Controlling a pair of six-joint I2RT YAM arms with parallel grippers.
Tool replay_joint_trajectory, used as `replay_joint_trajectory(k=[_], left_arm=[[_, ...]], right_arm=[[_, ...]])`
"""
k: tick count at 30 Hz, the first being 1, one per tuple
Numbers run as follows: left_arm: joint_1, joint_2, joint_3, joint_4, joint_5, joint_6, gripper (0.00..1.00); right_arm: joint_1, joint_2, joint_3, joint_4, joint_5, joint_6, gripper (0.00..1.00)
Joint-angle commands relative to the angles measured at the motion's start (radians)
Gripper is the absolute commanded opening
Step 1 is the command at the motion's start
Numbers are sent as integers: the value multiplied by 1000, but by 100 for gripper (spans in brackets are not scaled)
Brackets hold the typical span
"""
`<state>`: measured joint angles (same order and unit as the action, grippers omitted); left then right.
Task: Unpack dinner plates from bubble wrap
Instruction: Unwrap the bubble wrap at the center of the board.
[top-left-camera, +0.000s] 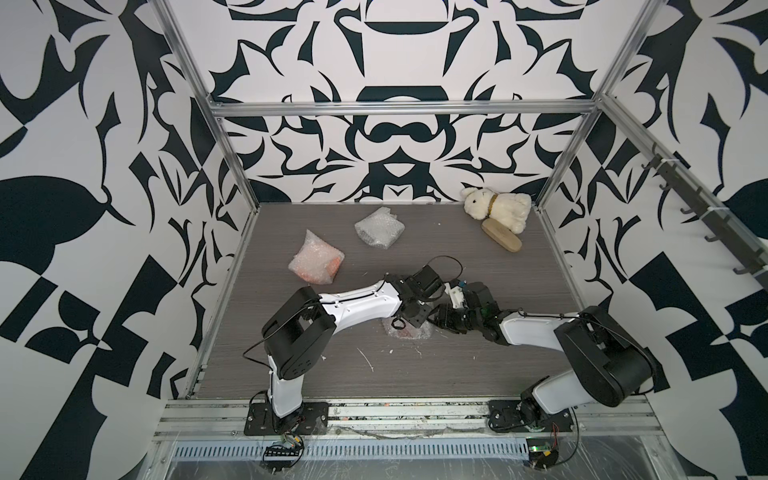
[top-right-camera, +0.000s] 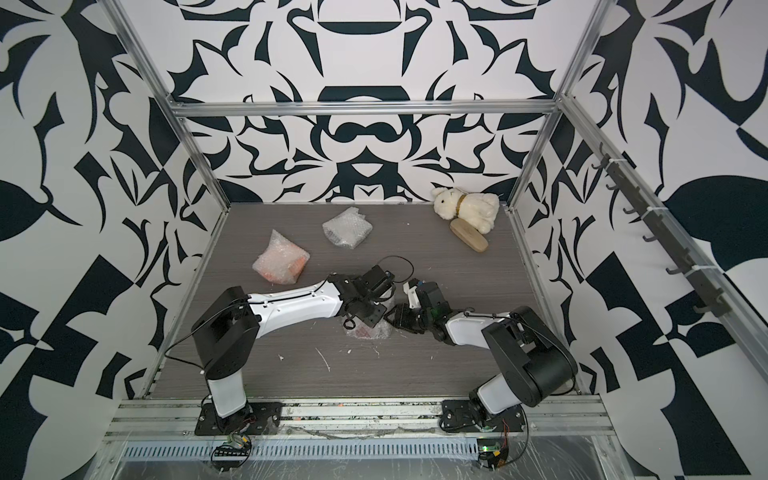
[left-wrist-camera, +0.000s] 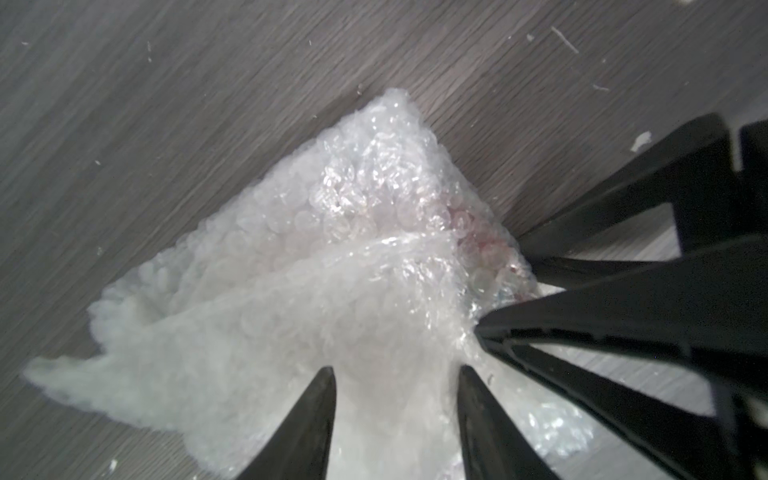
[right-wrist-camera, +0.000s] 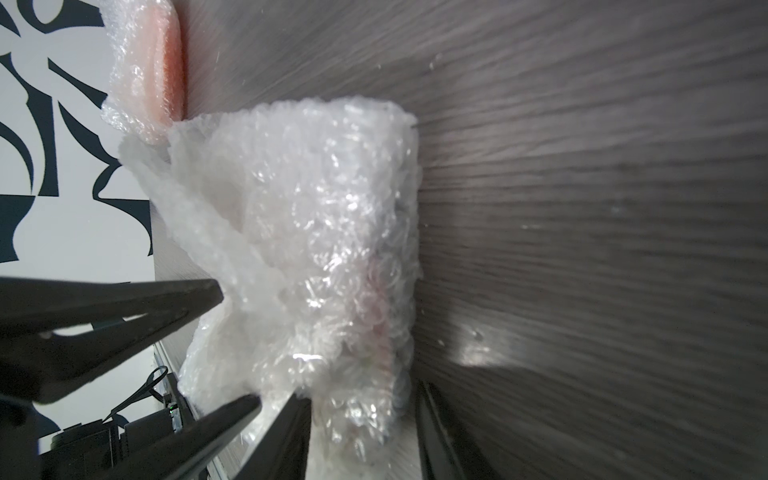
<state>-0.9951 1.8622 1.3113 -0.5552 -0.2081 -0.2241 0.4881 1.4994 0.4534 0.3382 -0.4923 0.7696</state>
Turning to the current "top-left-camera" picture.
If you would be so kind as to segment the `clear bubble wrap sheet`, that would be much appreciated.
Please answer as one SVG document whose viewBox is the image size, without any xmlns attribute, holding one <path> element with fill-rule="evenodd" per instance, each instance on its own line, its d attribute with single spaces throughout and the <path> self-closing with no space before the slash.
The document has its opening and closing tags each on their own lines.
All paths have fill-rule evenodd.
<svg viewBox="0 0 768 480">
<path fill-rule="evenodd" d="M 426 340 L 434 331 L 434 326 L 429 322 L 416 327 L 401 318 L 385 319 L 382 325 L 389 336 L 401 340 Z"/>
</svg>

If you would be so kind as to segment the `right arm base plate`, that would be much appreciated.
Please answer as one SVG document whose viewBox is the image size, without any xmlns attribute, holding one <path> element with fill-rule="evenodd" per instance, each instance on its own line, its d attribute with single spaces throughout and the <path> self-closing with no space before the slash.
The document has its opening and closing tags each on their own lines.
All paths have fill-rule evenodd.
<svg viewBox="0 0 768 480">
<path fill-rule="evenodd" d="M 569 410 L 547 413 L 533 399 L 491 400 L 488 427 L 496 433 L 541 433 L 575 430 Z"/>
</svg>

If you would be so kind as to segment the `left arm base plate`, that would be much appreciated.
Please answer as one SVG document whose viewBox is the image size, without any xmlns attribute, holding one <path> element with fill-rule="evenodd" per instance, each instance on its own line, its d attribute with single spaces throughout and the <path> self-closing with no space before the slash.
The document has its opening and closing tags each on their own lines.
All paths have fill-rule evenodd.
<svg viewBox="0 0 768 480">
<path fill-rule="evenodd" d="M 278 417 L 269 402 L 249 405 L 244 435 L 267 436 L 297 433 L 299 435 L 322 434 L 326 431 L 330 404 L 308 402 L 286 417 Z"/>
</svg>

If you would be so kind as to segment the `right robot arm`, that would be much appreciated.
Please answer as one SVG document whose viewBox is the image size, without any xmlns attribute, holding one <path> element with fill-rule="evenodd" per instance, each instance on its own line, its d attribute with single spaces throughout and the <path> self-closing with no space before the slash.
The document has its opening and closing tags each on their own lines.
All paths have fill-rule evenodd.
<svg viewBox="0 0 768 480">
<path fill-rule="evenodd" d="M 480 333 L 503 346 L 532 346 L 561 352 L 569 369 L 526 389 L 516 406 L 491 414 L 494 428 L 538 428 L 584 404 L 616 407 L 653 380 L 658 364 L 606 310 L 586 307 L 570 314 L 503 310 L 481 282 L 457 284 L 449 301 L 428 316 L 436 327 Z"/>
</svg>

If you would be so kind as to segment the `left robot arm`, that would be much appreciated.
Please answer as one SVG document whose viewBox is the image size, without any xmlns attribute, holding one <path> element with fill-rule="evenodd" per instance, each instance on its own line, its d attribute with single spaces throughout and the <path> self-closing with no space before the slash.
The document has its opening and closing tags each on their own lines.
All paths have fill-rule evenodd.
<svg viewBox="0 0 768 480">
<path fill-rule="evenodd" d="M 412 275 L 387 274 L 378 282 L 341 293 L 297 290 L 262 327 L 261 345 L 271 369 L 267 393 L 272 412 L 288 417 L 302 408 L 303 378 L 332 337 L 356 325 L 393 319 L 413 327 L 426 322 L 445 282 L 430 266 Z"/>
</svg>

